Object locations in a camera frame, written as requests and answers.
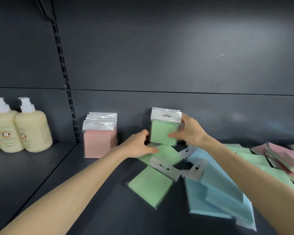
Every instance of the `white bottle cap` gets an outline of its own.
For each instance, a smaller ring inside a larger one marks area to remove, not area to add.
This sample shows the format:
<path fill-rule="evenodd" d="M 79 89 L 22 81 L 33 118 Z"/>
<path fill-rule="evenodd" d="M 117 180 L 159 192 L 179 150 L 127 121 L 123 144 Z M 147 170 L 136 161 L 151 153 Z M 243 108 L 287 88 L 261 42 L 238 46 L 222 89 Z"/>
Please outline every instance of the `white bottle cap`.
<path fill-rule="evenodd" d="M 22 101 L 21 110 L 23 113 L 30 113 L 35 111 L 35 106 L 29 101 L 28 97 L 19 97 Z"/>
<path fill-rule="evenodd" d="M 4 102 L 2 97 L 0 97 L 0 113 L 5 113 L 10 110 L 11 109 L 10 109 L 9 105 Z"/>

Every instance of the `stack of pink sticky notes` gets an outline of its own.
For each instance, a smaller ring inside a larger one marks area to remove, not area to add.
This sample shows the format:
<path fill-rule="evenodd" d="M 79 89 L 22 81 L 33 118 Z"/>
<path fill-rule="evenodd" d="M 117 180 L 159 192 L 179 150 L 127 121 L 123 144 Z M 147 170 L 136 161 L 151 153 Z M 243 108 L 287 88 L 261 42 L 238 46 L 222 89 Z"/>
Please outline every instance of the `stack of pink sticky notes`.
<path fill-rule="evenodd" d="M 251 148 L 251 150 L 269 157 L 271 164 L 285 171 L 294 182 L 294 150 L 286 149 L 270 142 Z"/>
<path fill-rule="evenodd" d="M 84 157 L 101 158 L 117 146 L 117 114 L 90 112 L 83 122 Z"/>

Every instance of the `green notepad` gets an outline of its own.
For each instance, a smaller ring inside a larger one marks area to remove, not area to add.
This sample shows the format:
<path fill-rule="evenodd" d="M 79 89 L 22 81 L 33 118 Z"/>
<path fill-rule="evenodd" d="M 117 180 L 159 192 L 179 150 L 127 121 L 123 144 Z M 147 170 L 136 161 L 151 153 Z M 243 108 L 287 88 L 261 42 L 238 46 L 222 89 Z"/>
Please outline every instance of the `green notepad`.
<path fill-rule="evenodd" d="M 236 147 L 236 148 L 242 148 L 241 145 L 238 143 L 223 143 L 224 146 L 229 146 L 229 147 Z"/>
<path fill-rule="evenodd" d="M 238 148 L 238 147 L 230 147 L 226 146 L 228 149 L 230 149 L 233 152 L 241 152 L 241 153 L 249 153 L 252 154 L 251 151 L 248 148 Z"/>
<path fill-rule="evenodd" d="M 139 157 L 138 159 L 142 162 L 148 164 L 151 157 L 157 158 L 159 161 L 167 164 L 168 166 L 174 166 L 175 164 L 182 161 L 182 157 L 180 154 L 171 146 L 161 144 L 156 147 L 159 149 L 158 153 L 155 154 L 145 154 L 142 157 Z"/>
<path fill-rule="evenodd" d="M 176 145 L 175 138 L 169 138 L 168 134 L 178 130 L 179 123 L 152 121 L 150 142 L 157 142 L 170 146 Z"/>
<path fill-rule="evenodd" d="M 249 161 L 254 164 L 259 164 L 263 166 L 268 166 L 270 167 L 269 162 L 263 155 L 254 155 L 254 154 L 249 154 L 249 153 L 241 153 L 241 152 L 236 152 L 237 155 L 239 155 L 241 158 L 245 159 L 246 161 Z"/>
<path fill-rule="evenodd" d="M 148 204 L 156 208 L 172 184 L 173 181 L 170 178 L 148 166 L 128 186 Z"/>
<path fill-rule="evenodd" d="M 258 164 L 254 164 L 255 166 L 259 167 L 261 170 L 265 171 L 266 173 L 272 175 L 276 179 L 278 179 L 280 182 L 290 186 L 291 188 L 294 189 L 294 184 L 291 181 L 291 179 L 288 177 L 288 175 L 285 173 L 285 171 L 272 168 L 272 167 L 267 167 L 267 166 L 262 166 Z"/>

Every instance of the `black shelf surface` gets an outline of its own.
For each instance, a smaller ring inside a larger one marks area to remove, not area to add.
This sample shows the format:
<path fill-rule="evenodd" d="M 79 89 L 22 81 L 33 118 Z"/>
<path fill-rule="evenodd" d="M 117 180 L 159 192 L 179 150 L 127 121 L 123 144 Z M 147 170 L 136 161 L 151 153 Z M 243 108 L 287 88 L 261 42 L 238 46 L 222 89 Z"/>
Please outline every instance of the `black shelf surface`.
<path fill-rule="evenodd" d="M 5 153 L 0 150 L 0 230 L 39 189 L 76 143 L 60 142 L 49 149 Z"/>
<path fill-rule="evenodd" d="M 95 160 L 83 158 L 83 144 L 78 144 L 23 210 Z M 177 168 L 186 169 L 189 166 L 183 161 Z M 258 232 L 239 227 L 234 220 L 189 214 L 182 178 L 174 183 L 155 210 L 125 185 L 145 167 L 143 162 L 135 158 L 122 162 L 67 234 L 277 234 L 256 209 Z"/>

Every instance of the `pile of blue sticky notes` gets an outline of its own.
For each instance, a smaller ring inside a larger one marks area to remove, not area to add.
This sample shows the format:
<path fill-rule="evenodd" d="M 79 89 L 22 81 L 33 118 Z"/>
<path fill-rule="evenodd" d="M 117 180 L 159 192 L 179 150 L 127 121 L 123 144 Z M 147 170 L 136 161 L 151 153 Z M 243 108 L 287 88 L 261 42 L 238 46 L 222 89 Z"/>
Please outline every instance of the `pile of blue sticky notes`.
<path fill-rule="evenodd" d="M 235 218 L 238 225 L 256 230 L 253 207 L 228 174 L 205 151 L 197 149 L 187 160 L 208 164 L 200 182 L 185 178 L 190 213 L 222 218 Z"/>

